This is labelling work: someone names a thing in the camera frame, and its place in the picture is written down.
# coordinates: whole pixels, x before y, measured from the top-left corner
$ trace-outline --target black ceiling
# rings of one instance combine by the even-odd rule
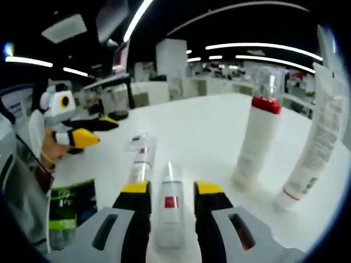
[[[34,0],[7,2],[2,7],[2,43],[14,44],[15,55],[52,62],[53,68],[30,65],[8,65],[2,63],[5,75],[3,87],[10,84],[30,82],[40,76],[40,72],[52,78],[83,79],[83,77],[63,72],[62,67],[70,67],[94,75],[91,66],[103,64],[103,70],[111,70],[113,50],[102,47],[97,40],[95,19],[104,0]],[[111,36],[117,43],[122,37],[142,0],[128,0],[129,17]],[[193,50],[189,57],[222,55],[225,60],[233,60],[236,54],[249,55],[244,48],[205,50],[205,46],[232,42],[263,42],[283,44],[318,53],[316,26],[323,23],[324,13],[313,1],[290,1],[307,8],[311,12],[278,5],[255,5],[235,8],[207,16],[181,28],[167,36],[177,26],[228,5],[246,2],[244,0],[154,0],[134,31],[128,58],[128,65],[137,61],[154,61],[155,45],[166,37],[188,41]],[[15,15],[7,16],[13,11]],[[41,36],[48,26],[62,18],[79,13],[88,32],[53,44]],[[277,58],[311,67],[314,61],[304,55],[277,50],[262,49],[270,58]]]

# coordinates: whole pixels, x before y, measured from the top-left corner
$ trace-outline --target small bottle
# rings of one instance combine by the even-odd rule
[[[245,139],[231,177],[241,190],[249,190],[257,182],[278,130],[284,94],[283,70],[262,67],[255,78]]]
[[[150,135],[134,137],[130,144],[131,150],[136,150],[137,155],[129,171],[128,184],[151,179],[154,167],[156,140]]]
[[[181,248],[185,242],[182,172],[171,162],[166,170],[160,187],[155,241],[160,248]]]

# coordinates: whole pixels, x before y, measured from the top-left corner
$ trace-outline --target tube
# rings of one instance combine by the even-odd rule
[[[185,242],[182,172],[168,162],[162,178],[155,242],[159,248],[181,248]]]
[[[275,207],[288,209],[308,194],[328,163],[342,130],[345,83],[326,67],[313,63],[316,108],[307,142],[291,175],[274,199]]]
[[[284,94],[283,70],[262,67],[255,79],[245,139],[231,176],[240,190],[250,190],[257,182],[278,130]]]
[[[151,179],[156,153],[156,140],[152,136],[142,135],[134,137],[129,146],[138,151],[129,171],[128,184],[143,182]]]

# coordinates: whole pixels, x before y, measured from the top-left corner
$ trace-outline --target clear bottle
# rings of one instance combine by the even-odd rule
[[[156,139],[150,135],[136,136],[129,144],[129,149],[137,151],[137,155],[129,171],[127,183],[132,184],[151,179],[156,154]]]
[[[182,171],[171,162],[168,162],[163,175],[158,201],[156,245],[160,248],[183,247],[185,221]]]

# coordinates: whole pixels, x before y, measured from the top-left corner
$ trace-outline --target white table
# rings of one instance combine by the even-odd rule
[[[156,208],[161,172],[171,160],[184,169],[186,195],[186,249],[172,254],[157,252],[150,234],[148,262],[201,262],[194,228],[193,182],[219,184],[233,205],[243,205],[266,222],[286,247],[307,251],[328,225],[344,191],[350,152],[341,143],[324,174],[308,196],[292,211],[277,213],[271,201],[292,171],[306,141],[311,121],[282,109],[281,125],[260,186],[250,194],[235,191],[229,182],[244,139],[250,96],[225,94],[170,102],[130,111],[116,130],[100,133],[101,143],[83,155],[66,156],[57,166],[54,187],[95,178],[98,208],[112,206],[127,180],[135,153],[125,147],[134,135],[148,132],[157,138],[152,179]]]

